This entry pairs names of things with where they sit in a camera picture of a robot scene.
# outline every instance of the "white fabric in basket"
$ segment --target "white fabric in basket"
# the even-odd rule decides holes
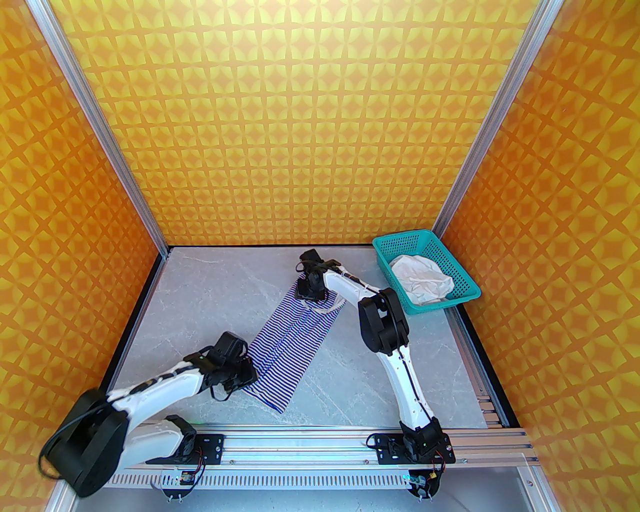
[[[402,254],[390,266],[409,300],[416,306],[439,301],[454,288],[453,279],[443,274],[435,261],[422,256]]]

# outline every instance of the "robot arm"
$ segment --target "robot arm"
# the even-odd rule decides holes
[[[185,420],[172,415],[140,426],[143,421],[217,384],[230,395],[256,380],[246,342],[225,332],[215,346],[143,383],[108,394],[98,389],[83,393],[43,446],[40,460],[46,457],[78,496],[89,496],[120,468],[154,458],[190,457],[196,432]]]
[[[382,362],[396,395],[407,455],[416,463],[430,462],[444,433],[413,369],[409,325],[396,292],[361,281],[339,262],[322,260],[315,249],[300,261],[305,274],[298,280],[296,297],[321,301],[332,290],[358,309],[362,339]]]

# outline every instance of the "yellow patterned wallpaper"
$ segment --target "yellow patterned wallpaper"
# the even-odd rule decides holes
[[[157,251],[21,0],[0,2],[0,77],[0,509],[39,511],[36,455]]]
[[[170,244],[435,220],[536,0],[53,0]]]
[[[444,240],[565,510],[640,510],[637,0],[566,0]]]

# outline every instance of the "metal bracket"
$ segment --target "metal bracket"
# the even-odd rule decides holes
[[[222,452],[225,448],[225,437],[222,434],[197,434],[193,443],[193,451],[188,458],[159,457],[148,460],[145,464],[150,466],[197,466],[200,458],[198,448],[202,451],[202,456],[207,466],[220,466]]]
[[[403,434],[373,434],[372,439],[376,445],[369,447],[376,451],[378,464],[381,466],[415,464],[409,458],[404,446]],[[440,465],[443,459],[446,464],[453,464],[456,461],[451,440],[446,434],[438,442],[433,453],[432,460],[436,465]]]

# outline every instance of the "red wire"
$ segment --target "red wire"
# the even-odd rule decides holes
[[[198,474],[198,471],[202,468],[202,462],[204,461],[202,458],[202,448],[198,448],[198,455],[200,455],[200,457],[198,458],[198,467],[195,470],[195,474]]]
[[[436,453],[437,453],[438,455],[440,455],[440,458],[442,459],[442,467],[441,467],[440,469],[441,469],[441,470],[442,470],[442,472],[444,473],[444,470],[445,470],[445,469],[446,469],[446,467],[447,467],[447,463],[445,462],[444,457],[442,456],[442,454],[441,454],[439,451],[437,451],[437,450],[436,450]]]

